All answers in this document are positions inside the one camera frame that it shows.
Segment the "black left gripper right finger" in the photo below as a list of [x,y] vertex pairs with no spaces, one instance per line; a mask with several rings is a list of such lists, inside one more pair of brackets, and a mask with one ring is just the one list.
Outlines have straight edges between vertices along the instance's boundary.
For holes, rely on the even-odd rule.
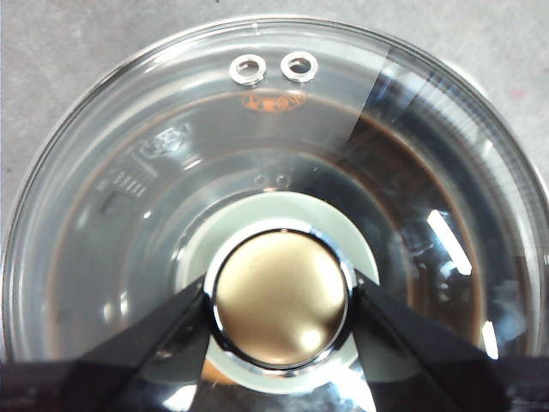
[[546,411],[548,360],[494,360],[360,279],[353,337],[379,411]]

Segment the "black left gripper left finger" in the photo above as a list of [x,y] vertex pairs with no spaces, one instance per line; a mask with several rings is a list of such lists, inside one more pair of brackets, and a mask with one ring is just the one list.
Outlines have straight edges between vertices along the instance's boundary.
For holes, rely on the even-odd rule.
[[3,411],[180,411],[210,339],[203,279],[72,360],[1,365]]

